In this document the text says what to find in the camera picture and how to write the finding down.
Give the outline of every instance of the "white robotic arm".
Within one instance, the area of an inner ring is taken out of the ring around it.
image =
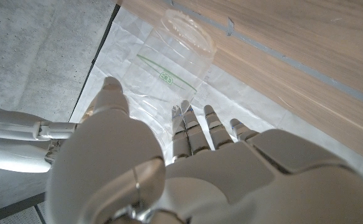
[[[47,172],[52,139],[67,139],[77,124],[53,123],[38,116],[0,109],[0,169]]]

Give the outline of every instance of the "white plastic sheet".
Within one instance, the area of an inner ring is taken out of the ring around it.
[[[136,56],[152,26],[121,8],[100,51],[70,122],[79,122],[92,99],[100,90],[103,79],[120,79]],[[308,139],[337,154],[363,175],[363,157],[294,115],[266,96],[212,65],[192,101],[192,107],[211,144],[203,107],[212,105],[221,122],[231,134],[229,121],[237,118],[258,132],[279,128]],[[144,120],[146,124],[153,121]],[[171,148],[163,149],[166,163],[171,162]]]

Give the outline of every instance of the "wooden table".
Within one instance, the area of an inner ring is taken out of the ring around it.
[[[224,27],[230,18],[235,34],[281,54],[269,54],[198,20],[217,44],[216,66],[363,155],[363,100],[356,94],[363,96],[363,1],[173,3]],[[173,8],[162,0],[125,0],[121,6],[150,24]],[[306,68],[335,85],[318,79]],[[341,90],[338,85],[356,92]]]

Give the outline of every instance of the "concrete wall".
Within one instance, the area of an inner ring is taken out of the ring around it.
[[[68,121],[115,7],[111,0],[0,0],[0,108]],[[0,170],[0,208],[48,174]]]

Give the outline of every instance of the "clear plastic cup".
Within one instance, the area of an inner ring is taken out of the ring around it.
[[[191,102],[215,51],[200,25],[179,11],[167,10],[122,78],[131,117],[146,122],[163,146],[171,142],[173,106]]]

